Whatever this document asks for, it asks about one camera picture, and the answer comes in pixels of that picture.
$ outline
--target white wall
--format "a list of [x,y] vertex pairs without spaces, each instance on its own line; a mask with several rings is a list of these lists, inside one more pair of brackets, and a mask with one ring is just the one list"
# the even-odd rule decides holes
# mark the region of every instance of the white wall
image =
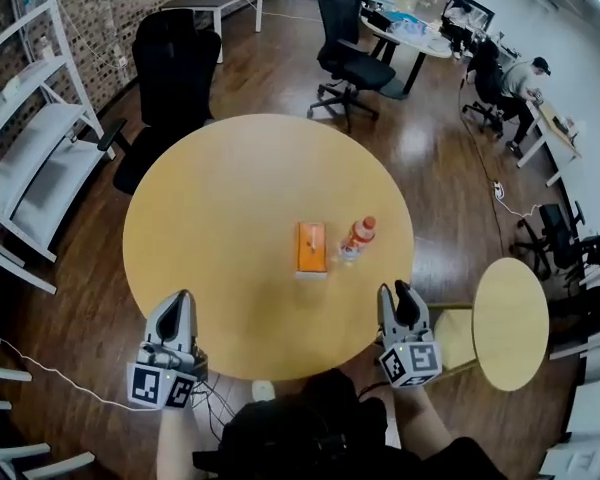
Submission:
[[[600,32],[537,0],[475,1],[495,12],[490,32],[504,32],[504,43],[524,60],[548,60],[552,76],[543,81],[545,99],[558,113],[586,122],[586,134],[576,143],[583,159],[568,166],[563,182],[571,203],[579,201],[585,212],[581,233],[600,232]],[[558,165],[566,161],[562,151],[552,153]]]

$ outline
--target black office chair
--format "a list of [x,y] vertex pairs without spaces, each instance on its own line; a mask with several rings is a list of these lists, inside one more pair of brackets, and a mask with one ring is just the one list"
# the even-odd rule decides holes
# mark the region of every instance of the black office chair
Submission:
[[311,105],[307,117],[313,116],[314,108],[341,104],[347,117],[347,131],[350,132],[351,105],[371,113],[374,121],[378,119],[378,112],[358,101],[358,91],[376,91],[390,82],[396,72],[357,45],[361,0],[318,0],[318,4],[325,32],[325,43],[318,54],[318,61],[333,79],[344,80],[347,87],[338,91],[334,88],[337,84],[320,84],[318,97],[325,92],[334,97]]
[[[569,269],[582,261],[582,246],[576,240],[576,225],[578,222],[585,224],[584,215],[580,204],[575,202],[578,214],[571,224],[562,216],[560,206],[557,204],[546,204],[540,207],[539,213],[544,229],[542,238],[538,238],[526,219],[518,221],[518,227],[525,227],[531,238],[531,242],[515,242],[509,251],[514,253],[516,248],[527,249],[534,253],[533,272],[541,279],[546,280],[551,276],[551,266],[547,259],[547,252],[553,253],[553,263],[559,269]],[[540,263],[544,265],[544,271],[540,270]]]
[[133,194],[160,155],[213,119],[209,93],[220,46],[215,32],[195,30],[189,10],[158,12],[142,20],[133,59],[147,127],[129,144],[121,133],[126,120],[118,119],[98,144],[106,151],[116,142],[125,153],[113,178],[118,190]]
[[480,131],[489,125],[493,129],[498,138],[502,137],[502,117],[498,111],[498,103],[500,102],[502,92],[502,68],[498,64],[500,51],[493,41],[486,40],[480,44],[476,54],[469,62],[467,73],[476,72],[475,86],[478,96],[483,103],[488,107],[476,101],[473,105],[465,105],[462,107],[462,113],[466,113],[471,109],[474,112],[483,116]]

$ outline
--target chair backrest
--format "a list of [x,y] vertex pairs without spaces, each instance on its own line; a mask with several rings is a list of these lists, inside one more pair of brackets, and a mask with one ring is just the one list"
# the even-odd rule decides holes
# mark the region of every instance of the chair backrest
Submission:
[[498,64],[500,51],[493,41],[480,44],[469,63],[469,71],[476,72],[476,92],[487,104],[497,105],[502,91],[502,68]]
[[195,30],[193,12],[187,9],[142,20],[133,59],[146,125],[188,133],[211,119],[209,95],[220,45],[215,32]]
[[553,252],[553,262],[558,268],[569,268],[578,261],[580,248],[571,243],[573,232],[562,215],[557,204],[545,204],[540,207],[540,218],[544,229],[542,234]]
[[357,44],[359,39],[358,20],[362,0],[318,0],[325,43],[318,53],[318,61],[326,71],[333,71],[341,59],[343,48],[338,40],[344,39]]

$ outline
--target white shelf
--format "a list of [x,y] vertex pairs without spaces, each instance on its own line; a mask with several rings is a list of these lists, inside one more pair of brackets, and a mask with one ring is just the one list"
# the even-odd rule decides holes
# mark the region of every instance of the white shelf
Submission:
[[27,23],[29,23],[30,21],[33,21],[38,16],[40,16],[43,12],[48,11],[48,10],[49,10],[49,2],[45,2],[42,5],[39,5],[38,7],[36,7],[33,11],[25,14],[22,18],[20,18],[18,21],[13,23],[10,27],[4,29],[4,31],[2,31],[0,33],[0,45],[2,43],[4,43],[7,39],[9,39],[18,30],[20,30],[22,27],[24,27]]
[[40,60],[29,64],[20,73],[20,89],[18,93],[0,107],[0,130],[9,118],[18,110],[25,100],[53,75],[65,63],[64,57],[54,57],[51,60]]
[[45,105],[0,160],[0,210],[7,217],[11,217],[31,180],[84,110],[82,105]]
[[49,247],[62,217],[102,155],[94,143],[63,141],[34,178],[13,222]]

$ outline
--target round wooden table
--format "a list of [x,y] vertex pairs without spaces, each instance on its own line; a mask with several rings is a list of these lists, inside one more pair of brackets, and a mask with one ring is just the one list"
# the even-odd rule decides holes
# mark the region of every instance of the round wooden table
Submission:
[[514,391],[533,378],[547,350],[549,312],[529,267],[513,258],[489,266],[473,303],[472,328],[478,363],[494,387]]
[[[340,262],[338,243],[366,215],[375,240]],[[294,277],[299,221],[326,223],[326,280]],[[123,255],[145,316],[191,291],[212,370],[288,380],[374,341],[376,292],[410,280],[413,242],[402,194],[366,149],[313,121],[260,114],[197,130],[158,159],[131,200]]]

